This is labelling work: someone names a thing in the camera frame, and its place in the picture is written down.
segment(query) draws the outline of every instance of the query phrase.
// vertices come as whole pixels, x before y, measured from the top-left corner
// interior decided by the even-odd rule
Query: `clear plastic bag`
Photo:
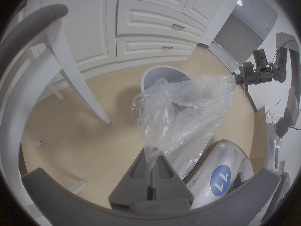
[[[191,171],[231,107],[235,77],[203,75],[198,80],[156,83],[134,97],[131,117],[153,167],[165,155],[181,179]]]

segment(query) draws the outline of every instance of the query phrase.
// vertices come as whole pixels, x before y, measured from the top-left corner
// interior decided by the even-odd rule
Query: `curtain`
[[[245,22],[230,14],[214,41],[242,65],[250,58],[252,51],[258,49],[263,39]]]

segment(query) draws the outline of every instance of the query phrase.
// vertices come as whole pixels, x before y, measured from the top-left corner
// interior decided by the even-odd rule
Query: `wooden floor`
[[[183,62],[165,62],[192,79],[201,74],[230,74],[207,49],[196,47]],[[69,188],[81,179],[88,182],[78,196],[111,208],[108,196],[143,147],[136,125],[130,118],[130,103],[140,93],[143,72],[158,64],[130,67],[102,74],[86,82],[112,120],[107,126],[75,95],[70,87],[38,103],[23,136],[42,141],[42,147],[22,145],[28,172],[41,167],[62,186]],[[231,109],[212,142],[228,139],[248,156],[254,131],[254,111],[240,86],[236,87]]]

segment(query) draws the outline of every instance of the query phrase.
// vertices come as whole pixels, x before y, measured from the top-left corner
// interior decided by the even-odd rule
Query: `white wall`
[[[295,36],[299,47],[301,48],[298,36],[291,25],[288,17],[284,11],[279,7],[275,0],[264,0],[268,5],[273,7],[278,13],[278,18],[274,27],[269,35],[263,41],[259,48],[265,50],[265,55],[269,62],[272,61],[276,53],[276,33],[285,32]],[[255,63],[253,56],[247,61]],[[254,100],[257,109],[267,106],[268,110],[271,109],[279,100],[281,100],[291,87],[291,63],[290,56],[287,60],[287,79],[284,83],[272,80],[269,83],[263,83],[259,85],[250,85],[249,93]],[[284,109],[286,107],[287,99],[283,99],[276,107],[272,109],[273,112],[278,113],[280,117],[284,115]],[[301,128],[301,115],[296,124],[296,128]],[[288,133],[283,137],[283,142],[279,152],[279,161],[285,161],[284,171],[290,175],[291,183],[295,179],[300,167],[301,167],[301,131],[289,129]]]
[[[206,45],[210,45],[212,43],[213,39],[221,30],[235,8],[237,1],[238,0],[224,0],[223,5],[219,8],[219,11],[209,25],[208,31],[203,37],[201,43]]]

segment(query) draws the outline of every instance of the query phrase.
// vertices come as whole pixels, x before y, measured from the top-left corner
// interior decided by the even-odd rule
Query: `drawer handle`
[[[172,49],[172,48],[173,48],[173,46],[171,46],[171,47],[168,47],[168,46],[163,46],[162,48],[168,48],[168,49]]]
[[[178,28],[182,28],[184,29],[185,27],[184,26],[180,26],[180,25],[177,25],[177,24],[173,24],[174,27],[178,27]]]

